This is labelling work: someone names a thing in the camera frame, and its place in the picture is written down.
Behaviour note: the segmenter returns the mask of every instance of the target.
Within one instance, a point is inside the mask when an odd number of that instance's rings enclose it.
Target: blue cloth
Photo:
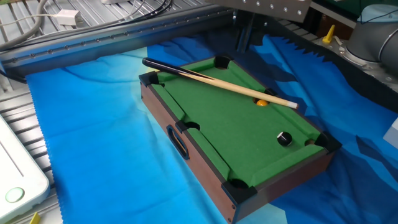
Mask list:
[[[279,37],[245,54],[224,31],[29,75],[64,223],[225,223],[140,100],[142,57],[174,65],[227,52],[343,143],[329,169],[240,223],[398,223],[397,115],[330,62]]]

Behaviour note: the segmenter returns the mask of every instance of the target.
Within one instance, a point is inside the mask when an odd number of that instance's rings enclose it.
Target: yellow clip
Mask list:
[[[40,221],[40,216],[37,212],[35,212],[29,224],[39,224],[39,221]]]
[[[328,33],[328,35],[326,35],[326,37],[324,37],[323,39],[322,39],[322,42],[324,43],[324,44],[330,44],[330,42],[331,42],[331,40],[332,40],[332,38],[333,38],[333,33],[335,32],[335,25],[332,25],[332,27],[330,28],[330,30],[329,30],[329,33]]]

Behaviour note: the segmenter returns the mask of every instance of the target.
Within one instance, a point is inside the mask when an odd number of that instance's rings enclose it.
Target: cue stick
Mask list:
[[[246,96],[251,96],[260,100],[266,100],[271,103],[276,103],[282,106],[288,106],[293,109],[297,109],[299,107],[298,104],[287,101],[276,96],[271,96],[265,93],[261,93],[259,91],[251,90],[249,88],[245,88],[243,86],[235,85],[223,80],[219,80],[217,78],[209,77],[207,75],[203,75],[201,73],[197,73],[191,70],[187,70],[184,68],[180,68],[174,65],[169,65],[167,63],[160,62],[158,60],[154,60],[151,58],[142,59],[142,63],[150,68],[158,69],[160,71],[164,71],[167,73],[171,73],[173,75],[181,75],[184,77],[188,77],[199,82],[207,83],[212,86],[216,86],[219,88],[223,88],[225,90],[234,91],[236,93],[240,93]]]

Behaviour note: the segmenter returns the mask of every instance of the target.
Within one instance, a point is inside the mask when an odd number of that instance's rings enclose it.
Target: pool table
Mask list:
[[[231,57],[183,66],[277,96]],[[140,76],[142,100],[228,223],[323,172],[341,144],[296,110],[165,72]],[[277,140],[288,132],[288,146]]]

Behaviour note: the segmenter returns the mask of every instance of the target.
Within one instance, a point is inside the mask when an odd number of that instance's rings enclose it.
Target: black ball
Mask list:
[[[281,133],[278,134],[278,143],[281,146],[288,146],[292,143],[292,141],[293,141],[293,138],[292,138],[291,134],[289,134],[285,131],[282,131]]]

